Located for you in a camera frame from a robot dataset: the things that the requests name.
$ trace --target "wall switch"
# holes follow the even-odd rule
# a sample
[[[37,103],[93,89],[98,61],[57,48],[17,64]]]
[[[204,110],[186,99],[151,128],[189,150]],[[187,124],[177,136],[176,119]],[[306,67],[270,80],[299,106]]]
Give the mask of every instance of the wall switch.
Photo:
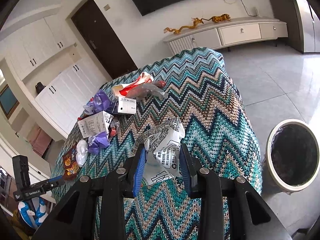
[[[105,11],[108,11],[109,9],[110,9],[110,5],[107,4],[107,5],[104,7],[104,10],[105,10]]]

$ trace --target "knitted blanket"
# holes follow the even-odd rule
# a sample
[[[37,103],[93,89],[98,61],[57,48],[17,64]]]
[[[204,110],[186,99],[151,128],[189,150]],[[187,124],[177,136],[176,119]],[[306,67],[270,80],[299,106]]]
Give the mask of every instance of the knitted blanket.
[[[182,140],[201,164],[227,178],[244,176],[261,192],[260,150],[241,96],[224,68],[222,54],[207,48],[181,53],[146,65],[130,74],[106,83],[102,89],[112,98],[111,87],[133,82],[141,72],[155,80],[165,80],[168,99],[147,97],[137,103],[137,113],[119,118],[120,134],[111,146],[98,155],[89,155],[77,179],[82,175],[102,177],[123,163],[137,136],[168,118],[179,116],[186,131]],[[82,138],[76,124],[56,161],[52,177],[62,175],[62,155]],[[67,181],[53,190],[59,201],[74,184]],[[125,200],[124,212],[129,239],[196,239],[200,199],[188,198],[182,177],[142,187],[135,200]],[[99,238],[99,200],[95,238]],[[225,234],[228,237],[228,206],[224,202]]]

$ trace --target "white plastic bag bundle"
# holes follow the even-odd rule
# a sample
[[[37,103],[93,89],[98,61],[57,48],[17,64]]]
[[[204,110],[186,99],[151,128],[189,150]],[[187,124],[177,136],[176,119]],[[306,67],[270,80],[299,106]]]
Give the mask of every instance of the white plastic bag bundle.
[[[80,140],[77,144],[76,160],[79,167],[82,167],[88,157],[88,144],[85,140]]]
[[[144,132],[135,141],[132,153],[134,156],[140,143],[146,150],[142,186],[172,179],[179,174],[180,141],[185,137],[185,130],[179,117],[168,120]]]

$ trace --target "round trash can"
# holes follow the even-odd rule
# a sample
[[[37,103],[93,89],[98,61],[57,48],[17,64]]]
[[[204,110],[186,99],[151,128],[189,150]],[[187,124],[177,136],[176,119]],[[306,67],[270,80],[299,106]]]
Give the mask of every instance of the round trash can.
[[[319,167],[319,145],[310,127],[297,119],[284,120],[268,137],[262,191],[301,191],[313,182]]]

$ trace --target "white plastic bag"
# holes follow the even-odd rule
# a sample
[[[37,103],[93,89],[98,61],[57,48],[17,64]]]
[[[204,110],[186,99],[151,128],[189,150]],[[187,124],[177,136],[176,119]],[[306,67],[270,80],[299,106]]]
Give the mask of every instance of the white plastic bag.
[[[85,140],[80,140],[77,144],[76,160],[79,167],[82,167],[88,157],[88,144]]]

